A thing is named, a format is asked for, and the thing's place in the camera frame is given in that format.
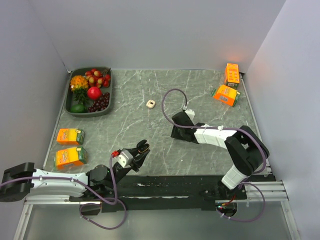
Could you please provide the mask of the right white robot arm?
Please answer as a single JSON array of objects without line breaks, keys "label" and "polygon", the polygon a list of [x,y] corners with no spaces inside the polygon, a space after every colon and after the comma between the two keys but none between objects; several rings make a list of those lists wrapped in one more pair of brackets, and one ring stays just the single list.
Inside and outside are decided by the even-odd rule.
[{"label": "right white robot arm", "polygon": [[174,123],[171,137],[195,144],[207,144],[226,149],[233,162],[222,177],[218,193],[223,199],[230,199],[236,187],[254,174],[270,156],[269,150],[246,125],[238,130],[226,130],[223,126],[211,129],[204,123],[193,123],[194,111],[183,110],[171,119]]}]

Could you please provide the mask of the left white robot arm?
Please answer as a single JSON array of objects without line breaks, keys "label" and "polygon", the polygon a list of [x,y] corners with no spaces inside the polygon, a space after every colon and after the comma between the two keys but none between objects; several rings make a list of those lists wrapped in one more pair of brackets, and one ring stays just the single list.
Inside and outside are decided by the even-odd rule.
[{"label": "left white robot arm", "polygon": [[99,199],[110,205],[118,202],[117,184],[130,171],[138,172],[150,145],[143,141],[135,148],[114,151],[109,166],[100,164],[88,172],[58,173],[36,169],[26,162],[3,172],[0,184],[1,202],[18,202],[27,196],[68,196],[81,201]]}]

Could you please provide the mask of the beige earbud charging case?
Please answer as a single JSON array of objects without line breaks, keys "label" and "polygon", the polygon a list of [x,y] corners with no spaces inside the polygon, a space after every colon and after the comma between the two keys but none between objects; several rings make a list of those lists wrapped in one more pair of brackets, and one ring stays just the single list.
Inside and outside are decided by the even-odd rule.
[{"label": "beige earbud charging case", "polygon": [[152,99],[148,100],[146,103],[146,107],[148,109],[153,109],[156,106],[156,102]]}]

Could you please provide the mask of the black earbud charging case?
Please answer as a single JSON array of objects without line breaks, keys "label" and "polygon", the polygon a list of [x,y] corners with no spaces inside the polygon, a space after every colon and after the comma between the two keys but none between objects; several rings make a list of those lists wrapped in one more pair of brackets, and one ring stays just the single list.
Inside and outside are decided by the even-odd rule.
[{"label": "black earbud charging case", "polygon": [[142,154],[149,150],[150,145],[146,139],[141,140],[140,142],[137,143],[136,145],[137,151]]}]

